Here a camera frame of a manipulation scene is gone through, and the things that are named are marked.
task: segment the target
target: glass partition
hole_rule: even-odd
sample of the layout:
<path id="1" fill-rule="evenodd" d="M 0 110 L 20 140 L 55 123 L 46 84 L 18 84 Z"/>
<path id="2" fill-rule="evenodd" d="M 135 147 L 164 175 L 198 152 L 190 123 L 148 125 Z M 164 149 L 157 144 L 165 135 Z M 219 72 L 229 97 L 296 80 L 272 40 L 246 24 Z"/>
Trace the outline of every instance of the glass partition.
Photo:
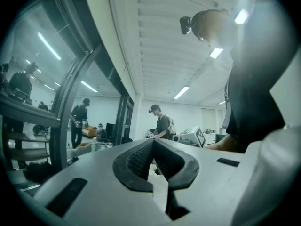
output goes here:
<path id="1" fill-rule="evenodd" d="M 83 156 L 93 145 L 112 146 L 120 93 L 93 61 L 74 99 L 67 134 L 67 158 Z"/>
<path id="2" fill-rule="evenodd" d="M 84 54 L 55 0 L 24 8 L 2 51 L 1 62 L 8 64 L 2 92 L 46 111 L 51 110 L 67 69 Z"/>

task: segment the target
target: backpack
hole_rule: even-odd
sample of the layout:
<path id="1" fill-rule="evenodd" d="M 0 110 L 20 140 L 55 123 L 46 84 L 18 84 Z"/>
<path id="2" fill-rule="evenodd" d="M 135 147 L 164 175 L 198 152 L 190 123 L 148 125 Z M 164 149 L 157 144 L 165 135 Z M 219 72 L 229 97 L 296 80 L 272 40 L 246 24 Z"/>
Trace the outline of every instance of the backpack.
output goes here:
<path id="1" fill-rule="evenodd" d="M 167 115 L 165 115 L 167 118 L 168 118 L 168 120 L 169 120 L 169 126 L 168 126 L 168 131 L 169 131 L 169 133 L 170 134 L 173 134 L 173 135 L 176 135 L 177 133 L 176 133 L 176 131 L 175 131 L 175 127 L 174 127 L 174 120 L 172 119 L 172 118 L 170 118 L 169 116 L 167 116 Z"/>

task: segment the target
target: ceiling light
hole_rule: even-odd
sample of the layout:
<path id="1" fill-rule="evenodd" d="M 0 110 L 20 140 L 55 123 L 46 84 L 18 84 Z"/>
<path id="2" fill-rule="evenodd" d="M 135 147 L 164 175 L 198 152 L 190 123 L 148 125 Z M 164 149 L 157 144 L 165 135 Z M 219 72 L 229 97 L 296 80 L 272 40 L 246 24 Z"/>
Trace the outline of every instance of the ceiling light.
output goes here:
<path id="1" fill-rule="evenodd" d="M 96 89 L 92 88 L 91 86 L 89 86 L 86 82 L 82 81 L 81 82 L 83 85 L 87 86 L 90 90 L 94 91 L 94 92 L 98 92 Z"/>
<path id="2" fill-rule="evenodd" d="M 244 24 L 246 19 L 249 17 L 249 13 L 242 9 L 235 19 L 235 23 Z"/>
<path id="3" fill-rule="evenodd" d="M 211 58 L 217 58 L 223 50 L 224 50 L 223 48 L 215 48 L 212 51 L 212 53 L 210 54 L 210 57 Z"/>
<path id="4" fill-rule="evenodd" d="M 48 85 L 45 85 L 47 88 L 49 88 L 49 89 L 52 89 L 52 88 L 50 88 Z M 54 89 L 52 89 L 53 91 L 54 91 Z"/>
<path id="5" fill-rule="evenodd" d="M 43 37 L 42 34 L 38 33 L 38 37 L 42 40 L 42 42 L 46 45 L 46 47 L 50 50 L 51 53 L 58 59 L 61 60 L 61 57 L 54 51 L 54 49 L 48 44 L 46 39 Z"/>
<path id="6" fill-rule="evenodd" d="M 187 90 L 189 89 L 189 87 L 185 86 L 180 92 L 179 94 L 177 94 L 174 99 L 178 99 L 182 94 L 184 94 Z"/>

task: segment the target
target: black t-shirt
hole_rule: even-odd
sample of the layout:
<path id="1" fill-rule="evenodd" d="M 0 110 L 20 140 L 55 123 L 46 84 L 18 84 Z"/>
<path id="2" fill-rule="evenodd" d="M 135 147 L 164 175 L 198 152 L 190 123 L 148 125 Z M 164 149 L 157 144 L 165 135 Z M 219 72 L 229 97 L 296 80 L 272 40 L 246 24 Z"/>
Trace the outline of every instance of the black t-shirt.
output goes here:
<path id="1" fill-rule="evenodd" d="M 15 73 L 13 77 L 11 77 L 8 84 L 11 90 L 15 90 L 15 88 L 18 88 L 20 91 L 30 96 L 30 93 L 32 91 L 32 83 L 30 82 L 30 78 L 27 76 L 26 73 Z"/>
<path id="2" fill-rule="evenodd" d="M 88 110 L 80 105 L 77 105 L 73 108 L 71 115 L 73 115 L 77 121 L 83 122 L 88 119 Z"/>
<path id="3" fill-rule="evenodd" d="M 167 130 L 167 133 L 161 137 L 162 139 L 170 139 L 169 138 L 169 131 L 168 131 L 168 127 L 169 127 L 169 119 L 166 115 L 162 115 L 158 118 L 157 120 L 157 132 L 158 134 L 160 134 L 162 131 Z"/>
<path id="4" fill-rule="evenodd" d="M 244 153 L 250 143 L 284 126 L 269 91 L 297 50 L 297 36 L 288 22 L 277 4 L 258 4 L 233 50 L 225 118 L 230 118 L 226 132 L 238 137 L 237 152 Z"/>

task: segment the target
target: white wall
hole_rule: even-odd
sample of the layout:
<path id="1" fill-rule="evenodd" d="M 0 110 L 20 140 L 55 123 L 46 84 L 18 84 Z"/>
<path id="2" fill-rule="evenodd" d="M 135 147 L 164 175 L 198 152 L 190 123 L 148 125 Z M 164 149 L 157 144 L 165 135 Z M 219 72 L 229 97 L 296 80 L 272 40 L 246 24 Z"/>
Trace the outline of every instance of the white wall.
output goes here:
<path id="1" fill-rule="evenodd" d="M 143 139 L 145 132 L 149 128 L 156 128 L 157 117 L 148 113 L 149 108 L 153 104 L 159 105 L 162 111 L 174 120 L 174 126 L 178 134 L 187 128 L 197 125 L 202 131 L 206 128 L 218 130 L 220 126 L 220 123 L 217 123 L 214 108 L 207 109 L 197 105 L 142 100 L 138 112 L 137 124 L 135 125 L 135 133 L 133 134 L 135 137 L 132 138 L 133 140 Z"/>
<path id="2" fill-rule="evenodd" d="M 97 127 L 99 123 L 106 127 L 107 123 L 115 124 L 120 98 L 116 97 L 76 97 L 73 107 L 82 102 L 84 98 L 90 99 L 88 122 L 90 126 Z"/>

